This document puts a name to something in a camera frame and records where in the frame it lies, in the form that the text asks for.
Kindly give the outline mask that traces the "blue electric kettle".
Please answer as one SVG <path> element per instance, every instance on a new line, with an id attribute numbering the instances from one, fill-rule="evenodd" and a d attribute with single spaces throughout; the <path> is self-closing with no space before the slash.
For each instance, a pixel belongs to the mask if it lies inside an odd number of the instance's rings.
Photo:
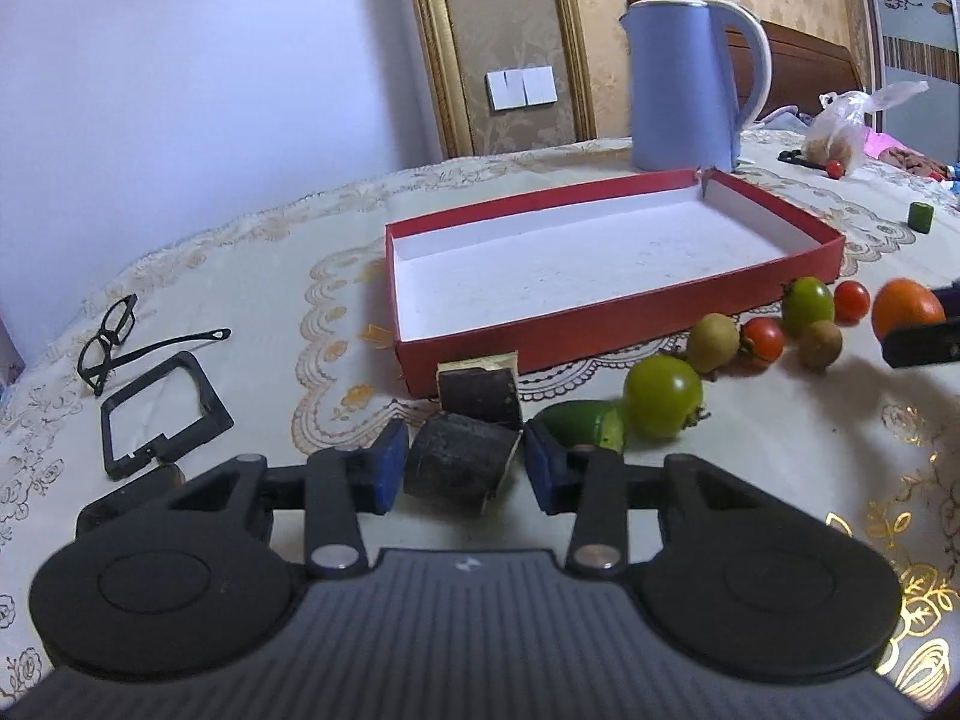
<path id="1" fill-rule="evenodd" d="M 636 0 L 620 26 L 630 49 L 633 166 L 734 169 L 740 134 L 765 106 L 773 81 L 760 20 L 727 0 Z M 737 96 L 731 29 L 745 37 L 752 62 L 745 99 Z"/>

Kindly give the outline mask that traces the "brown kiwi fruit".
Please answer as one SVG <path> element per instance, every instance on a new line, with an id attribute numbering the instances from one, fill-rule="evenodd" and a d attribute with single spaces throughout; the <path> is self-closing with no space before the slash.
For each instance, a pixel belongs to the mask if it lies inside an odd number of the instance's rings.
<path id="1" fill-rule="evenodd" d="M 739 326 L 726 314 L 708 314 L 693 325 L 686 340 L 686 362 L 701 374 L 727 366 L 740 348 Z"/>
<path id="2" fill-rule="evenodd" d="M 800 335 L 797 354 L 809 371 L 825 371 L 843 351 L 843 333 L 831 320 L 817 320 Z"/>

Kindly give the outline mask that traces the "black smartphone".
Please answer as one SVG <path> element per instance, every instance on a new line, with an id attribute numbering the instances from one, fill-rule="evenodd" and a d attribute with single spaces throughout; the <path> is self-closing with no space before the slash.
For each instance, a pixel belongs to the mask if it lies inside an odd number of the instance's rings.
<path id="1" fill-rule="evenodd" d="M 131 479 L 122 488 L 114 489 L 99 499 L 93 500 L 76 516 L 75 536 L 82 538 L 96 528 L 106 525 L 117 517 L 135 511 L 156 497 L 164 496 L 179 488 L 185 481 L 184 473 L 178 465 L 160 465 L 151 472 Z"/>

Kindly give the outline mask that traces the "small green cylinder piece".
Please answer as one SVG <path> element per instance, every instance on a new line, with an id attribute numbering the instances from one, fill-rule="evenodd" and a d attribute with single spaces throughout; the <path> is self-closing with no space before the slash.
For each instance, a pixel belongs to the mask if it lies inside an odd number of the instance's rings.
<path id="1" fill-rule="evenodd" d="M 934 221 L 934 206 L 926 202 L 911 202 L 908 206 L 908 227 L 911 231 L 929 234 Z"/>

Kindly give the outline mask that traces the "black eyeglasses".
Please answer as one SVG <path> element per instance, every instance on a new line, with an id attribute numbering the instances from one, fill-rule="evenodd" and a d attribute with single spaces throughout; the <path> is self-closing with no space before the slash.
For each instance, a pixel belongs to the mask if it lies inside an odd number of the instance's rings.
<path id="1" fill-rule="evenodd" d="M 137 305 L 139 305 L 139 296 L 135 293 L 125 294 L 121 299 L 117 299 L 104 312 L 98 330 L 83 344 L 78 353 L 76 375 L 82 379 L 95 397 L 104 394 L 107 379 L 117 367 L 127 366 L 155 351 L 178 346 L 178 344 L 215 343 L 215 341 L 226 341 L 233 335 L 231 328 L 213 328 L 205 332 L 163 338 L 132 351 L 125 351 L 128 337 L 132 335 L 133 328 L 137 325 Z"/>

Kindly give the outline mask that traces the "orange mandarin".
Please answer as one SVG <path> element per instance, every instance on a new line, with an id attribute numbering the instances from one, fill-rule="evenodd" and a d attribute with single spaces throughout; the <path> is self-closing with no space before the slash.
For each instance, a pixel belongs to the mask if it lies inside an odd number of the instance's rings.
<path id="1" fill-rule="evenodd" d="M 918 281 L 895 278 L 875 293 L 871 323 L 878 341 L 898 328 L 932 325 L 944 320 L 946 312 L 942 302 Z"/>

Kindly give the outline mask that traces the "black rectangular magnifier frame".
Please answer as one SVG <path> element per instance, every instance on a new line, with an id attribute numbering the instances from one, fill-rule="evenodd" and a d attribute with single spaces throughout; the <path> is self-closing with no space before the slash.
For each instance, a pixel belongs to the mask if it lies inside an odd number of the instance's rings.
<path id="1" fill-rule="evenodd" d="M 235 420 L 200 361 L 182 351 L 104 400 L 104 472 L 121 481 L 151 463 L 178 463 L 233 426 Z"/>

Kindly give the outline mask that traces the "green cucumber piece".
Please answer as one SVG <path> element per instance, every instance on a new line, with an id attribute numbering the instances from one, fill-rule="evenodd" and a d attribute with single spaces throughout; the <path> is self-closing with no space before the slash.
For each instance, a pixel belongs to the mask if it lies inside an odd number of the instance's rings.
<path id="1" fill-rule="evenodd" d="M 560 401 L 540 411 L 534 421 L 563 447 L 594 445 L 619 454 L 625 447 L 625 425 L 613 401 Z"/>

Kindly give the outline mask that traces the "wooden bed headboard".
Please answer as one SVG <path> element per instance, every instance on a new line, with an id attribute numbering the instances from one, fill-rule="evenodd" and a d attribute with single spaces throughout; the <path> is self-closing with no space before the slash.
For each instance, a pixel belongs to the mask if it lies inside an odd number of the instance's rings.
<path id="1" fill-rule="evenodd" d="M 771 88 L 757 115 L 763 119 L 782 106 L 796 106 L 802 114 L 822 110 L 820 96 L 862 88 L 850 49 L 807 32 L 761 20 L 771 49 Z"/>

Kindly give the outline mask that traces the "large green tomato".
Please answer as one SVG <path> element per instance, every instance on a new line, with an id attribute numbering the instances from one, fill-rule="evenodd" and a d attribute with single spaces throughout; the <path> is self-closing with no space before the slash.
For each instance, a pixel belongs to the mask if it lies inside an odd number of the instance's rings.
<path id="1" fill-rule="evenodd" d="M 781 323 L 786 335 L 799 338 L 811 323 L 835 320 L 833 294 L 816 277 L 800 277 L 784 286 Z"/>

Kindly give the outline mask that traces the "clear plastic bag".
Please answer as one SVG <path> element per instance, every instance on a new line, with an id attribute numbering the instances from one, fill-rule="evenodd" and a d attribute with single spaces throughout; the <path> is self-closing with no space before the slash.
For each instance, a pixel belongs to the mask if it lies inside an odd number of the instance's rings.
<path id="1" fill-rule="evenodd" d="M 866 115 L 900 106 L 928 88 L 926 82 L 895 82 L 875 93 L 822 94 L 823 110 L 805 132 L 802 156 L 817 166 L 838 161 L 844 171 L 853 172 L 867 158 L 877 160 L 889 148 L 908 149 L 892 135 L 869 127 Z"/>

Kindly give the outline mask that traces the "small green tomato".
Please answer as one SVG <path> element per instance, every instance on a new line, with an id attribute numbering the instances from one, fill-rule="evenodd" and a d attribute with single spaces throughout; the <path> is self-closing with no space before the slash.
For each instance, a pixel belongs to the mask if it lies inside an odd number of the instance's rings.
<path id="1" fill-rule="evenodd" d="M 703 380 L 688 362 L 669 355 L 649 356 L 626 374 L 622 410 L 640 436 L 675 439 L 706 416 Z"/>

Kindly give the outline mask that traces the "white wall switch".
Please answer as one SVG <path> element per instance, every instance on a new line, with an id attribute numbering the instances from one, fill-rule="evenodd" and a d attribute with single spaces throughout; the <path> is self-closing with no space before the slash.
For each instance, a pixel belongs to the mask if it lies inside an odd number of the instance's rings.
<path id="1" fill-rule="evenodd" d="M 485 83 L 493 112 L 551 106 L 558 101 L 550 65 L 489 71 Z"/>

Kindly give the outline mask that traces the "cream embroidered tablecloth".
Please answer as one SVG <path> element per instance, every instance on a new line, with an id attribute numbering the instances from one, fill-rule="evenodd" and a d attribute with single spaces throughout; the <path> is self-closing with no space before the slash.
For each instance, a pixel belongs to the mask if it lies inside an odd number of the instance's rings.
<path id="1" fill-rule="evenodd" d="M 797 145 L 794 133 L 747 132 L 739 172 L 843 234 L 842 280 L 874 294 L 893 278 L 937 288 L 958 277 L 957 199 L 882 163 L 830 181 L 776 159 Z M 116 489 L 103 472 L 101 402 L 75 374 L 76 356 L 114 301 L 139 296 L 125 349 L 233 330 L 228 341 L 194 351 L 235 427 L 181 460 L 188 478 L 241 452 L 293 465 L 325 445 L 366 444 L 387 419 L 416 426 L 434 408 L 409 398 L 397 367 L 386 224 L 628 176 L 628 151 L 604 140 L 314 193 L 146 255 L 96 291 L 2 406 L 2 712 L 50 671 L 29 621 L 32 576 L 71 541 L 82 507 Z M 929 234 L 908 227 L 911 202 L 934 206 Z M 554 401 L 618 397 L 631 364 L 674 348 L 680 337 L 527 374 L 524 416 Z M 957 688 L 958 364 L 890 371 L 864 320 L 844 330 L 843 355 L 822 376 L 797 366 L 791 351 L 754 376 L 734 367 L 706 382 L 704 403 L 708 419 L 670 445 L 636 440 L 630 461 L 698 454 L 874 546 L 905 592 L 878 671 L 928 707 Z M 542 514 L 517 465 L 480 517 L 441 514 L 405 494 L 391 515 L 363 517 L 371 557 L 397 546 L 534 548 L 563 559 L 573 517 Z"/>

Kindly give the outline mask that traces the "dark sugarcane piece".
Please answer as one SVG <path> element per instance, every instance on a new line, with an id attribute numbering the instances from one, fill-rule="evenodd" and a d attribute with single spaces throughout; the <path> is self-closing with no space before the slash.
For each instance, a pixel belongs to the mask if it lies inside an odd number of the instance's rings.
<path id="1" fill-rule="evenodd" d="M 441 362 L 436 385 L 441 410 L 519 431 L 519 356 L 516 351 Z"/>
<path id="2" fill-rule="evenodd" d="M 500 491 L 521 433 L 455 413 L 438 413 L 416 433 L 407 463 L 409 496 L 481 514 Z"/>

